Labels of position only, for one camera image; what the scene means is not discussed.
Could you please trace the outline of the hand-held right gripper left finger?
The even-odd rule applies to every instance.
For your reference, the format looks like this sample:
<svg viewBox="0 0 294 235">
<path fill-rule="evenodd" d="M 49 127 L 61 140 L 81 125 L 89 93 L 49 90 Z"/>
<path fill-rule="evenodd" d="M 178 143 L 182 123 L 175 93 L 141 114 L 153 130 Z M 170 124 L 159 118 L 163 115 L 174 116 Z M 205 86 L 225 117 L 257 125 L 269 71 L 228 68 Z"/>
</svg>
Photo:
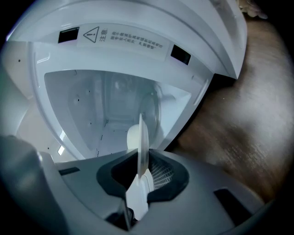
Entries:
<svg viewBox="0 0 294 235">
<path fill-rule="evenodd" d="M 141 219 L 141 185 L 138 175 L 136 175 L 126 192 L 127 207 L 134 212 L 135 219 Z"/>
</svg>

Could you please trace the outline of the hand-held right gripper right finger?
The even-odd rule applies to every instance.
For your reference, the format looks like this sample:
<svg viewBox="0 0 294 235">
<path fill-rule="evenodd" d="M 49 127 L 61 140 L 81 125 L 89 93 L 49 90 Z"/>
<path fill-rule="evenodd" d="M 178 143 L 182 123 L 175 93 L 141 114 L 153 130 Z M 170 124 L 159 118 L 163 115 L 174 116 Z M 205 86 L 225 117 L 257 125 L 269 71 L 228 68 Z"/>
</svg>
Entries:
<svg viewBox="0 0 294 235">
<path fill-rule="evenodd" d="M 138 179 L 138 186 L 140 202 L 137 220 L 141 220 L 148 212 L 147 195 L 154 191 L 153 177 L 149 169 Z"/>
</svg>

